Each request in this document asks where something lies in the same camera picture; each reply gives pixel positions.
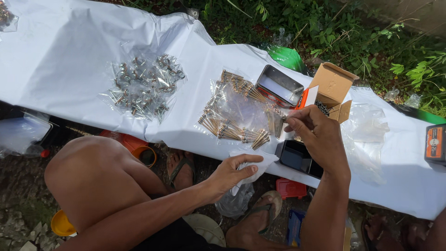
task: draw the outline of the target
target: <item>black shorts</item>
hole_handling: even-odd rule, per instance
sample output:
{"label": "black shorts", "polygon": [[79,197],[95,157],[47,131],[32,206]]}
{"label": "black shorts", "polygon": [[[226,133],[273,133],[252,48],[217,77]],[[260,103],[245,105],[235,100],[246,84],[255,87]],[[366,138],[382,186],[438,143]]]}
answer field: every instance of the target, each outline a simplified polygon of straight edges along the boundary
{"label": "black shorts", "polygon": [[241,248],[220,247],[216,244],[208,244],[183,218],[172,222],[172,224],[150,236],[131,251],[149,250],[244,251]]}

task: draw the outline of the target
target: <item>concrete wall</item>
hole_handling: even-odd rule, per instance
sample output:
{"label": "concrete wall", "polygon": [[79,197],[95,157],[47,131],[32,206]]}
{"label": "concrete wall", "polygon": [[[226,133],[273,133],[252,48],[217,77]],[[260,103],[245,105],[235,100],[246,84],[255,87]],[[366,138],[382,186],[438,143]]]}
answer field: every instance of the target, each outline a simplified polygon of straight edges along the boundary
{"label": "concrete wall", "polygon": [[405,25],[446,38],[446,0],[363,0],[364,11],[379,8],[380,17],[392,21],[405,17]]}

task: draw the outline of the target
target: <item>white tarp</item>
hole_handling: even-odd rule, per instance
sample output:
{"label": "white tarp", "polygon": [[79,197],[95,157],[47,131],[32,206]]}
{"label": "white tarp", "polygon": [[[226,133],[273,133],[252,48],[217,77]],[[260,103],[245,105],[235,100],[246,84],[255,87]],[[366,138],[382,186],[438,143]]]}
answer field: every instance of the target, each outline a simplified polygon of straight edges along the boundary
{"label": "white tarp", "polygon": [[[217,79],[223,67],[257,79],[272,64],[305,87],[311,82],[265,51],[242,44],[216,46],[203,25],[186,14],[157,17],[84,0],[12,0],[10,9],[20,21],[17,32],[0,34],[0,100],[216,159],[240,147],[217,144],[196,123],[211,97],[210,79]],[[107,62],[119,62],[132,50],[175,55],[187,75],[161,126],[125,118],[96,97],[112,84]],[[434,219],[446,206],[446,169],[423,160],[429,124],[400,114],[367,88],[352,88],[348,99],[382,108],[390,128],[381,154],[387,183],[367,184],[352,174],[350,198]],[[276,144],[273,139],[261,149],[274,153]],[[313,187],[319,182],[275,163],[267,172]]]}

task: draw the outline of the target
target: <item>white rag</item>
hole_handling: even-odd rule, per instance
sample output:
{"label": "white rag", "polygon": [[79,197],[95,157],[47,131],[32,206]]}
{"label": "white rag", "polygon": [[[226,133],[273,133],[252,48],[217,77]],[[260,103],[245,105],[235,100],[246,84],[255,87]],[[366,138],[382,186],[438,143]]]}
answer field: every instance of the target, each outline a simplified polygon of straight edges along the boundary
{"label": "white rag", "polygon": [[266,153],[262,150],[257,150],[254,151],[253,149],[237,149],[237,150],[233,150],[231,152],[229,152],[229,156],[233,157],[233,156],[237,156],[240,154],[252,154],[252,155],[260,155],[263,157],[263,161],[262,162],[245,162],[239,165],[239,167],[237,168],[237,170],[241,170],[249,165],[256,165],[258,167],[257,172],[246,179],[241,180],[239,183],[237,183],[237,185],[235,185],[235,187],[231,188],[231,195],[235,196],[237,194],[237,192],[240,189],[240,186],[242,184],[246,184],[246,183],[251,183],[256,181],[260,176],[262,176],[262,174],[266,171],[266,169],[269,167],[269,165],[271,165],[274,161],[278,161],[279,158],[277,156],[275,156],[274,154],[269,154]]}

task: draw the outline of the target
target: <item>orange power tool battery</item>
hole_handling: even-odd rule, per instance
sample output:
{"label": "orange power tool battery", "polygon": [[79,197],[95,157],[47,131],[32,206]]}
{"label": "orange power tool battery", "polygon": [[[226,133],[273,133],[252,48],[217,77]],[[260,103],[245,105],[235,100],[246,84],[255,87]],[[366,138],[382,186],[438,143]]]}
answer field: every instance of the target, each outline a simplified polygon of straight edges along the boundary
{"label": "orange power tool battery", "polygon": [[446,124],[426,127],[424,160],[446,166]]}

